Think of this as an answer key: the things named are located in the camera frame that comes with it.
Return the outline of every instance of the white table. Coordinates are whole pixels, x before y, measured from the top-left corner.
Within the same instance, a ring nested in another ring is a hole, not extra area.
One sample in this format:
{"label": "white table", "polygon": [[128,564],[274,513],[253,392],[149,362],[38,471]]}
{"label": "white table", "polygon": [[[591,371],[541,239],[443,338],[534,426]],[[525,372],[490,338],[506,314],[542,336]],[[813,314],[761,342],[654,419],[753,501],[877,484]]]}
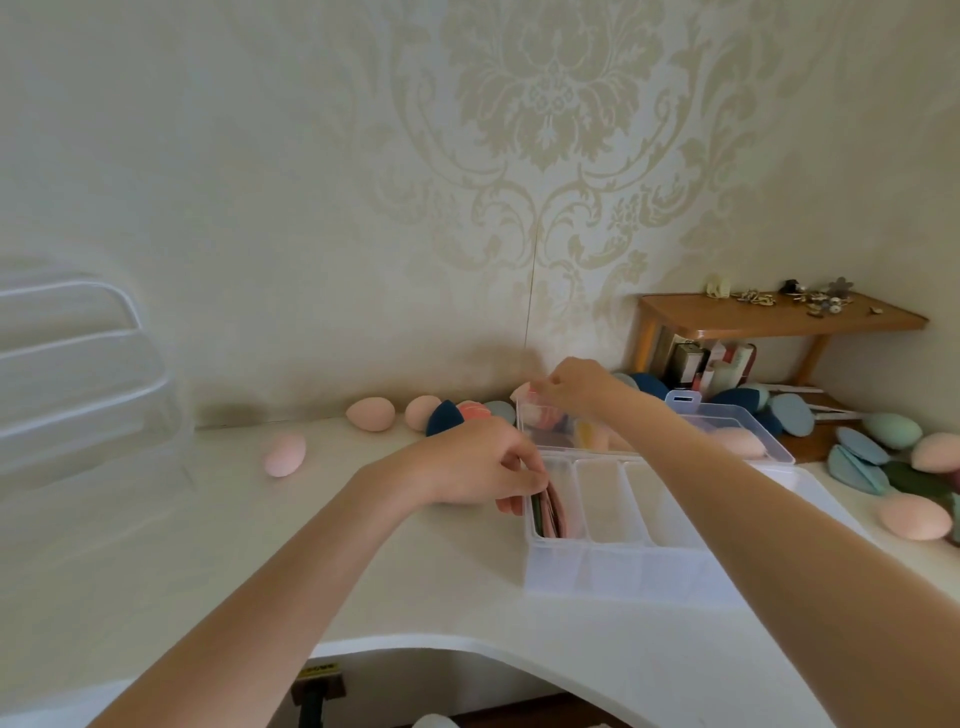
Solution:
{"label": "white table", "polygon": [[[0,726],[83,726],[250,576],[353,472],[417,435],[345,420],[297,427],[307,461],[270,481],[278,427],[198,433],[197,494],[128,540],[40,574],[0,601]],[[960,553],[873,523],[871,497],[809,469],[884,548],[960,599]],[[384,545],[313,652],[439,647],[493,657],[634,725],[817,728],[823,710],[756,618],[522,590],[520,519],[426,509]]]}

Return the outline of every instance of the damask wallpaper pattern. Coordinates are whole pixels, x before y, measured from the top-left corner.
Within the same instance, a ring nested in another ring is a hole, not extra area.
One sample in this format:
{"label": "damask wallpaper pattern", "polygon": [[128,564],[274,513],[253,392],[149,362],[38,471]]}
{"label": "damask wallpaper pattern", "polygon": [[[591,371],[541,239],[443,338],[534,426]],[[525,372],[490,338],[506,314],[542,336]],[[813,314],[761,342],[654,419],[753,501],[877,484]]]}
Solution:
{"label": "damask wallpaper pattern", "polygon": [[871,39],[909,58],[924,41],[890,29],[948,12],[15,0],[0,251],[131,285],[207,423],[618,366],[637,293],[866,273],[835,124],[907,89],[845,84]]}

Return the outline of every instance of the plastic storage box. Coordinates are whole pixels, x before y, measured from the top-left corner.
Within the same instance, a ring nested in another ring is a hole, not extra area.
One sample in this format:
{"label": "plastic storage box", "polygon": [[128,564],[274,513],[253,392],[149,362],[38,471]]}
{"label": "plastic storage box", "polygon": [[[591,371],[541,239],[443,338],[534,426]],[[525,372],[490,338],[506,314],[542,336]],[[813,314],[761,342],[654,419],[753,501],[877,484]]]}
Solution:
{"label": "plastic storage box", "polygon": [[169,513],[192,431],[129,295],[0,258],[0,592]]}
{"label": "plastic storage box", "polygon": [[[867,537],[815,477],[792,465],[789,453],[746,410],[700,404],[696,393],[671,395],[671,406],[700,428],[744,426],[757,436],[766,435],[761,440],[767,446],[767,457],[753,466]],[[574,447],[577,423],[537,404],[535,397],[520,402],[517,415],[520,429],[540,446],[551,481],[564,502],[569,531],[565,539],[538,535],[527,500],[526,589],[705,607],[746,606],[646,461],[636,453]]]}

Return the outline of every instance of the person's right hand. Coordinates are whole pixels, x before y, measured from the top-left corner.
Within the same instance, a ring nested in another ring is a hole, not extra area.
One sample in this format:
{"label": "person's right hand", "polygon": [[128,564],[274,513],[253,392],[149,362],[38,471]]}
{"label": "person's right hand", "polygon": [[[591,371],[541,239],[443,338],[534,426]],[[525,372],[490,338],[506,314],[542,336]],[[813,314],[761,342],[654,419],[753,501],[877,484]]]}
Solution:
{"label": "person's right hand", "polygon": [[603,405],[628,390],[599,362],[569,356],[546,379],[531,382],[547,404],[595,422],[603,422]]}

